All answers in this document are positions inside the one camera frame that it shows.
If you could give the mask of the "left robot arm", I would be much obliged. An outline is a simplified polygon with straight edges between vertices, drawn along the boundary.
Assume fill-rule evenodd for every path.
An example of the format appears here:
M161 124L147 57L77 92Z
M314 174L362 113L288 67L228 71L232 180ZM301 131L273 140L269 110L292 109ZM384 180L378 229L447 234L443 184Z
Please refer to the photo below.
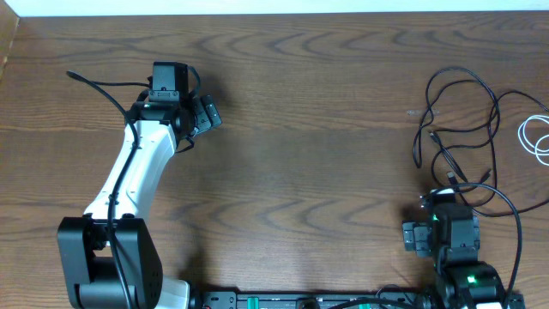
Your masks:
M147 221L168 161L221 125L211 96L191 86L188 64L159 61L124 117L124 143L96 198L63 218L57 244L74 308L200 308L188 282L163 275Z

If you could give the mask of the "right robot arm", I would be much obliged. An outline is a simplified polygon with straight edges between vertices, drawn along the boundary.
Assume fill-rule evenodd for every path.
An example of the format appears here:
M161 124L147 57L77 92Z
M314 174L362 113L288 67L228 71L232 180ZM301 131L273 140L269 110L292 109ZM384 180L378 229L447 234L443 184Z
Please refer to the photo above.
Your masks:
M458 203L435 203L427 221L404 221L406 251L432 258L434 285L419 294L419 308L503 309L505 289L497 271L479 260L480 227Z

